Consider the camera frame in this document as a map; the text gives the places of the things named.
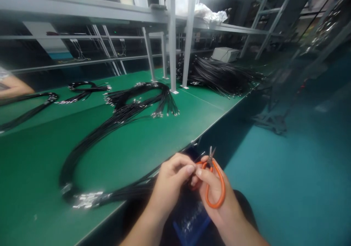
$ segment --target scissors handle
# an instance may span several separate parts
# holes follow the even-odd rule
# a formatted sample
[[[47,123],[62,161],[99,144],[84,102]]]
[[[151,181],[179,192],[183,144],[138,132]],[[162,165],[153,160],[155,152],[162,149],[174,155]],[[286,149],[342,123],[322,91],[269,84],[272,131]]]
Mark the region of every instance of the scissors handle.
[[[214,209],[218,209],[218,208],[220,208],[222,206],[222,204],[224,202],[224,199],[226,197],[226,186],[225,186],[225,183],[224,183],[223,176],[222,176],[221,172],[219,171],[216,162],[214,160],[212,160],[212,163],[213,163],[213,166],[216,169],[216,171],[218,173],[218,176],[219,176],[219,180],[220,180],[220,184],[221,184],[221,195],[220,195],[219,200],[217,201],[217,203],[212,204],[210,202],[210,200],[208,199],[210,186],[207,184],[206,193],[205,193],[205,199],[206,199],[206,203],[208,204],[209,207],[214,208]],[[197,162],[196,164],[202,164],[202,169],[205,169],[206,166],[207,166],[207,162],[205,162],[205,163]],[[194,187],[190,187],[190,189],[192,191],[194,191],[196,189],[199,189],[200,185],[201,185],[201,180],[199,180],[198,183]]]
[[[225,183],[224,183],[223,176],[222,176],[221,172],[219,171],[216,162],[212,161],[212,163],[213,163],[213,166],[216,169],[216,171],[218,173],[218,176],[219,176],[220,186],[221,186],[221,195],[220,195],[219,200],[217,201],[217,203],[212,204],[210,202],[210,200],[208,199],[208,193],[210,191],[210,185],[207,185],[206,193],[205,193],[205,199],[206,199],[206,202],[207,202],[207,204],[209,205],[210,208],[218,209],[218,208],[220,208],[222,206],[222,204],[224,202],[224,199],[226,197],[226,186],[225,186]]]

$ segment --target gray metal frame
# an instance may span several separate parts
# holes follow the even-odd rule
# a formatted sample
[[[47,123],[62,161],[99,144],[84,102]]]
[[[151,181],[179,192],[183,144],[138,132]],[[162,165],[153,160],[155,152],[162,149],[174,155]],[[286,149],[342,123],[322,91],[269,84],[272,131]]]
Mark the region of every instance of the gray metal frame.
[[[101,47],[103,48],[103,50],[104,50],[104,52],[105,52],[107,58],[111,58],[111,56],[110,56],[110,54],[109,54],[109,51],[107,50],[107,48],[106,48],[106,46],[105,46],[105,43],[103,42],[103,39],[102,39],[102,37],[101,37],[101,34],[100,34],[99,30],[98,30],[98,27],[97,27],[96,25],[93,25],[93,31],[94,31],[95,35],[97,35],[97,36],[99,37],[100,45],[101,45]],[[115,75],[116,75],[116,76],[120,76],[121,74],[120,74],[120,72],[119,72],[118,67],[116,66],[116,64],[115,64],[113,61],[111,61],[111,65],[112,65],[112,68],[113,68],[113,70],[114,70]]]
[[[166,51],[166,35],[161,32],[161,49],[162,49],[162,64],[163,64],[163,78],[168,80],[167,77],[167,51]]]
[[[190,62],[190,51],[191,51],[191,44],[193,41],[195,1],[196,0],[189,0],[188,18],[186,20],[186,39],[185,39],[185,52],[184,52],[183,83],[181,85],[184,89],[189,89],[189,87],[187,87],[187,83],[188,83],[188,72],[189,72],[189,62]]]
[[[256,14],[255,20],[252,23],[252,26],[251,26],[252,29],[255,29],[257,27],[258,21],[259,21],[259,19],[261,17],[261,11],[264,9],[266,2],[267,2],[267,0],[262,0],[262,2],[260,4],[260,7],[258,9],[258,12]],[[244,47],[243,47],[243,49],[241,50],[241,53],[240,53],[240,58],[242,58],[245,55],[245,52],[246,52],[246,50],[247,50],[247,48],[249,46],[249,43],[250,43],[250,35],[248,35],[247,38],[246,38]]]
[[[171,92],[177,94],[176,84],[176,0],[167,0],[168,8],[168,39],[169,39],[169,64],[171,78]]]
[[[0,10],[167,23],[167,12],[106,0],[0,0]]]
[[[143,27],[142,30],[143,30],[143,34],[144,34],[144,38],[145,38],[147,58],[149,60],[151,80],[153,82],[156,82],[156,79],[155,79],[155,66],[154,66],[154,60],[153,60],[153,57],[152,57],[150,36],[149,36],[149,33],[146,31],[146,28]]]
[[[158,23],[168,24],[168,38],[169,38],[169,62],[170,62],[170,79],[171,79],[171,91],[177,93],[176,91],[176,23],[177,24],[186,24],[186,40],[185,40],[185,65],[183,70],[183,83],[182,87],[187,88],[187,76],[189,72],[189,59],[192,45],[192,33],[193,29],[203,29],[203,30],[212,30],[212,31],[225,31],[225,32],[234,32],[234,33],[245,33],[248,34],[248,38],[245,42],[244,49],[241,52],[241,57],[244,55],[245,50],[248,47],[250,35],[252,34],[262,34],[266,35],[266,39],[261,46],[259,53],[256,56],[256,59],[259,58],[263,49],[268,43],[269,38],[274,36],[282,36],[281,34],[273,33],[274,28],[276,27],[281,14],[283,13],[289,0],[285,0],[281,8],[274,8],[264,10],[267,5],[267,0],[262,0],[259,13],[257,13],[255,22],[251,28],[233,26],[228,24],[206,24],[203,20],[194,18],[194,5],[195,0],[189,0],[189,15],[188,17],[179,17],[175,15],[175,0],[167,0],[168,10],[155,10],[151,8],[137,7],[132,5],[125,5],[121,3],[106,1],[106,0],[0,0],[0,11],[2,13],[16,13],[16,12],[27,12],[33,13],[36,16],[38,13],[50,14],[51,16],[65,17],[65,16],[79,16],[79,17],[88,17],[88,18],[105,18],[105,19],[114,19],[114,20],[123,20],[125,23],[129,21],[143,22],[145,27],[149,27],[149,23]],[[163,5],[165,0],[159,0],[159,4]],[[257,22],[260,15],[267,13],[276,13],[277,17],[269,31],[257,30]],[[160,36],[150,35],[150,29],[143,29],[143,36],[113,36],[108,33],[106,26],[103,26],[105,35],[101,35],[98,31],[96,25],[93,25],[93,35],[90,36],[79,36],[79,35],[70,35],[70,36],[45,36],[45,37],[33,37],[33,36],[0,36],[0,39],[91,39],[94,41],[99,41],[101,48],[104,50],[104,53],[108,57],[104,60],[96,61],[87,61],[87,62],[77,62],[70,64],[62,65],[52,65],[39,68],[26,68],[20,69],[17,71],[31,71],[31,70],[44,70],[44,69],[55,69],[55,68],[64,68],[69,66],[79,66],[87,65],[94,63],[110,63],[113,66],[114,72],[116,75],[121,75],[121,71],[118,66],[115,64],[116,60],[121,62],[121,66],[124,73],[127,73],[123,64],[125,60],[145,58],[145,56],[136,56],[136,57],[126,57],[126,58],[117,58],[118,54],[113,46],[113,39],[145,39],[147,54],[150,65],[151,78],[155,81],[154,74],[154,64],[153,57],[151,52],[151,38],[161,38],[162,44],[162,60],[163,60],[163,77],[167,79],[167,54],[166,54],[166,33],[161,33]],[[113,56],[108,52],[106,45],[104,44],[104,39],[107,39],[113,52]]]
[[[281,8],[280,8],[280,10],[279,10],[279,12],[278,12],[276,18],[274,19],[273,24],[271,25],[271,28],[269,29],[268,35],[267,35],[266,38],[264,39],[264,41],[263,41],[263,43],[262,43],[262,45],[261,45],[261,47],[260,47],[260,50],[258,51],[258,53],[257,53],[257,55],[256,55],[256,57],[255,57],[255,60],[258,60],[258,59],[260,58],[260,56],[261,56],[263,50],[264,50],[265,47],[267,46],[267,44],[268,44],[268,42],[269,42],[269,39],[271,38],[272,33],[273,33],[275,27],[277,26],[277,24],[278,24],[278,22],[279,22],[279,20],[280,20],[280,18],[281,18],[281,16],[282,16],[282,14],[283,14],[283,12],[284,12],[286,6],[288,5],[289,1],[290,1],[290,0],[284,0],[283,5],[281,6]]]

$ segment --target scissors blade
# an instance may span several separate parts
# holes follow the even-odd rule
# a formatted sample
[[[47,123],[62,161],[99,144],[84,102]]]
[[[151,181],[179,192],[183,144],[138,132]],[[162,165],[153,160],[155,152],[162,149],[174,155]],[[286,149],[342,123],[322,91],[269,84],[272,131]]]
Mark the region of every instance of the scissors blade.
[[[215,149],[214,149],[213,152],[212,152],[212,146],[210,147],[210,156],[208,157],[209,160],[212,160],[213,155],[215,154],[216,148],[217,148],[217,147],[215,147]]]

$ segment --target hand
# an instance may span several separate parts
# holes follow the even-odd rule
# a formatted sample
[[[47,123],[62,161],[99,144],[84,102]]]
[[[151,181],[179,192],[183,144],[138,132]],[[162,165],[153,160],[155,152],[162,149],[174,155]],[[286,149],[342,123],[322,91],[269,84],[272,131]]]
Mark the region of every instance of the hand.
[[[202,162],[206,162],[207,160],[208,160],[208,156],[204,156],[201,158]],[[199,181],[199,179],[203,181],[199,189],[201,200],[204,204],[204,207],[209,217],[212,219],[213,223],[216,225],[219,232],[221,233],[221,230],[223,229],[228,229],[229,227],[233,228],[233,226],[235,226],[235,222],[240,222],[242,220],[245,220],[245,216],[235,197],[233,189],[230,186],[227,176],[225,175],[225,173],[223,172],[222,168],[219,166],[217,161],[215,159],[213,160],[217,164],[218,169],[223,176],[225,187],[226,187],[226,196],[222,206],[218,209],[213,209],[206,203],[206,200],[205,200],[207,184],[210,185],[210,191],[208,194],[209,201],[214,204],[214,203],[217,203],[218,199],[220,198],[220,195],[222,192],[221,183],[216,170],[214,170],[214,172],[211,173],[209,169],[201,169],[201,165],[198,164],[197,165],[198,168],[196,170],[196,176],[193,176],[191,180],[191,185],[195,186]]]
[[[183,183],[194,173],[195,163],[186,155],[176,153],[162,163],[148,207],[164,221],[176,205]]]

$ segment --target metal terminal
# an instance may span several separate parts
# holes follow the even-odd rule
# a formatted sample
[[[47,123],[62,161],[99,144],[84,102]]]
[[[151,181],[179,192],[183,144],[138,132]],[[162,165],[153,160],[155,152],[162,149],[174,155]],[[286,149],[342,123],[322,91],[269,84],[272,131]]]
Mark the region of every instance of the metal terminal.
[[[73,208],[92,208],[97,207],[102,200],[106,200],[111,196],[111,193],[104,194],[102,191],[96,193],[81,194],[78,198],[78,203]]]
[[[62,189],[61,189],[61,194],[64,195],[66,194],[68,191],[70,191],[72,189],[72,183],[68,183],[67,185],[65,185]]]

